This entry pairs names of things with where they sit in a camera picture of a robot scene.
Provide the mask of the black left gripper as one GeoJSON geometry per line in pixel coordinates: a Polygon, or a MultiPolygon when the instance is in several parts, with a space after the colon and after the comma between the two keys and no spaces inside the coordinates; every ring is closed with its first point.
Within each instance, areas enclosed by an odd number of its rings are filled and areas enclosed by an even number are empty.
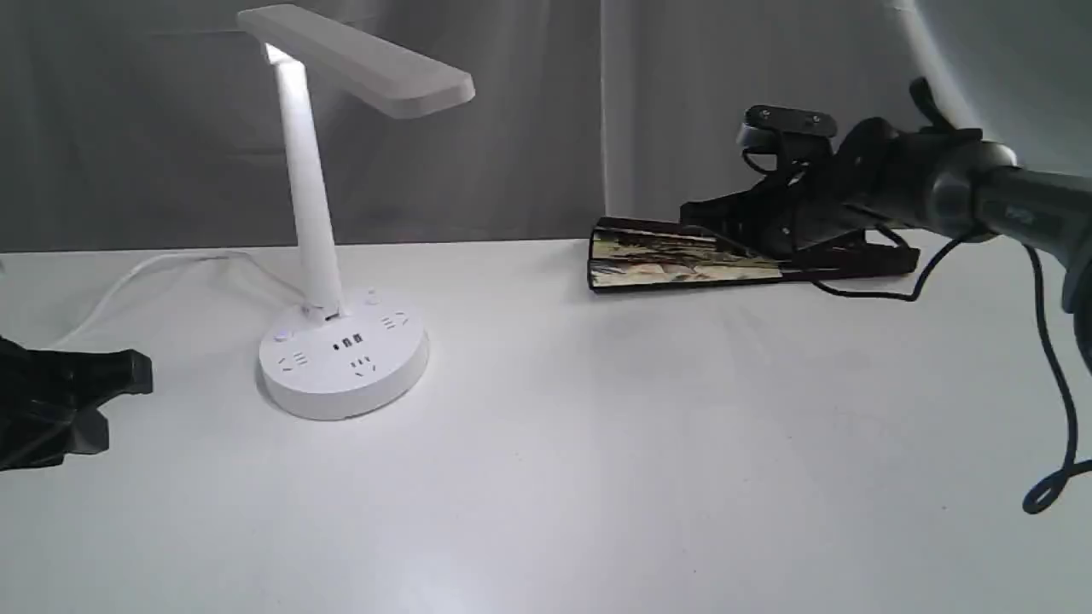
{"type": "Polygon", "coordinates": [[[108,420],[99,408],[75,413],[55,425],[39,414],[40,383],[81,402],[105,402],[120,394],[154,391],[154,366],[139,350],[60,352],[28,350],[1,339],[1,420],[3,470],[58,467],[68,454],[100,454],[110,448],[108,420]]]}

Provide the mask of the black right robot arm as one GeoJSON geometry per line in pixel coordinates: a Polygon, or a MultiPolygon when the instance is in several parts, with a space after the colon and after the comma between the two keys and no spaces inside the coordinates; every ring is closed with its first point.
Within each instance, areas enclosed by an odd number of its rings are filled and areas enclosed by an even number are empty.
{"type": "Polygon", "coordinates": [[[881,224],[966,243],[1008,237],[1060,262],[1063,311],[1089,361],[1088,178],[1026,170],[978,129],[906,132],[881,118],[858,123],[838,147],[762,129],[747,152],[775,155],[775,169],[748,190],[682,205],[682,224],[769,257],[881,224]]]}

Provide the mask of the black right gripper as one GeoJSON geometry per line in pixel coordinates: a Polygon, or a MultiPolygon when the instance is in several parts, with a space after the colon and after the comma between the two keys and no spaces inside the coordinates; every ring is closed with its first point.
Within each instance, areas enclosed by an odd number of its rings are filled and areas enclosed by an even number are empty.
{"type": "Polygon", "coordinates": [[[815,132],[771,133],[775,184],[687,202],[680,223],[768,244],[769,255],[794,253],[781,260],[781,272],[909,272],[909,245],[870,243],[859,229],[925,227],[926,133],[865,119],[836,150],[815,132]]]}

